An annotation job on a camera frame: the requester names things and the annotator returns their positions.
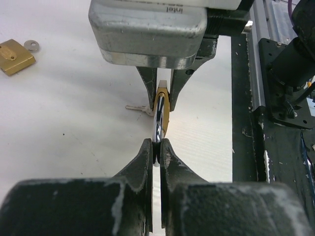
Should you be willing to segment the small brass padlock top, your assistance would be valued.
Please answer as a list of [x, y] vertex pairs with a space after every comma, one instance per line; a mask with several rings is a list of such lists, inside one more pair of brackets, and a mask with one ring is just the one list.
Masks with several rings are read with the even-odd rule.
[[35, 57], [14, 39], [0, 44], [0, 69], [6, 75], [11, 76], [35, 62]]

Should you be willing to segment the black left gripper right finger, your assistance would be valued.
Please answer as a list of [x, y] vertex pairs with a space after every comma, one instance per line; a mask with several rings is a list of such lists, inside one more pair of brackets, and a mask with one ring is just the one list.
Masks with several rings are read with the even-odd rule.
[[161, 226], [168, 236], [310, 236], [293, 191], [282, 183], [210, 183], [160, 145]]

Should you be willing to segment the small top padlock key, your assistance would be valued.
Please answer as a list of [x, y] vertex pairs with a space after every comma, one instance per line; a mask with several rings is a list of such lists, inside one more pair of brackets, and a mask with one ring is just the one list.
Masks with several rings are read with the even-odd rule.
[[24, 42], [24, 47], [30, 52], [37, 52], [40, 49], [40, 45], [35, 40], [27, 40]]

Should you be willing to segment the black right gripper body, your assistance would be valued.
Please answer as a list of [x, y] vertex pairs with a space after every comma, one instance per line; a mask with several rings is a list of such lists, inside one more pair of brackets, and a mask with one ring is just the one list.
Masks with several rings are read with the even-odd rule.
[[198, 23], [194, 26], [196, 46], [195, 61], [208, 61], [214, 58], [218, 37], [239, 36], [249, 20], [249, 9], [238, 7], [236, 10], [198, 8], [194, 14]]

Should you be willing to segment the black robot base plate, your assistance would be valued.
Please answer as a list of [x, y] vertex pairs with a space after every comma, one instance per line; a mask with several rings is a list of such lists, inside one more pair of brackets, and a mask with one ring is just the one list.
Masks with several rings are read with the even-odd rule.
[[232, 62], [232, 179], [279, 181], [293, 187], [311, 179], [305, 156], [314, 155], [313, 130], [286, 127], [270, 121], [264, 107], [252, 108], [248, 42], [231, 39]]

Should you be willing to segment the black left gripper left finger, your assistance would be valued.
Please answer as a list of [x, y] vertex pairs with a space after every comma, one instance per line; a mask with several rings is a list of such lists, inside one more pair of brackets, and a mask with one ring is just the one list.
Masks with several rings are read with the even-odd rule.
[[147, 236], [153, 230], [153, 144], [113, 177], [28, 179], [0, 208], [3, 236]]

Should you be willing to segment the long shackle padlock keys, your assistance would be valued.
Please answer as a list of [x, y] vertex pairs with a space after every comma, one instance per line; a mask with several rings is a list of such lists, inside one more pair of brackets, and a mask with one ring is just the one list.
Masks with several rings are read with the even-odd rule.
[[130, 106], [130, 105], [126, 105], [125, 108], [128, 109], [128, 110], [144, 112], [144, 113], [146, 113], [147, 115], [149, 115], [151, 117], [154, 115], [154, 113], [153, 113], [153, 111], [152, 111], [152, 109], [151, 109], [151, 107], [149, 105], [147, 105], [147, 106]]

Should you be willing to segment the brass padlock long shackle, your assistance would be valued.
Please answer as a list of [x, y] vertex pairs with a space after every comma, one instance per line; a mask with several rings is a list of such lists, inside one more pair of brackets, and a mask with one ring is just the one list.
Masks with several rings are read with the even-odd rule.
[[170, 114], [169, 92], [166, 80], [160, 80], [158, 84], [153, 112], [153, 165], [159, 167], [161, 142], [165, 138], [168, 129]]

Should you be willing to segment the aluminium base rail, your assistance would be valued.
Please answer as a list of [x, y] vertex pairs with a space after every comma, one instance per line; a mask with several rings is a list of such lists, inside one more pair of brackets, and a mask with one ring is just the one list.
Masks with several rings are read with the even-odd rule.
[[247, 41], [252, 109], [256, 110], [260, 106], [265, 106], [258, 48], [260, 39], [271, 39], [287, 45], [296, 37], [296, 33], [290, 21], [287, 0], [255, 0], [250, 9], [250, 20], [253, 25]]

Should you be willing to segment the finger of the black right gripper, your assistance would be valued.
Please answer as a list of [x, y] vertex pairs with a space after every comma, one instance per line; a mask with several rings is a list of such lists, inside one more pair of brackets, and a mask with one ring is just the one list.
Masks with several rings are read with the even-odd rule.
[[149, 106], [150, 109], [154, 109], [154, 103], [157, 92], [157, 68], [150, 67], [136, 67], [137, 71], [140, 74], [140, 77], [145, 85], [148, 94]]
[[192, 65], [186, 69], [172, 69], [170, 80], [170, 111], [175, 110], [179, 93], [184, 88], [190, 77], [194, 72], [204, 63], [204, 59], [195, 59]]

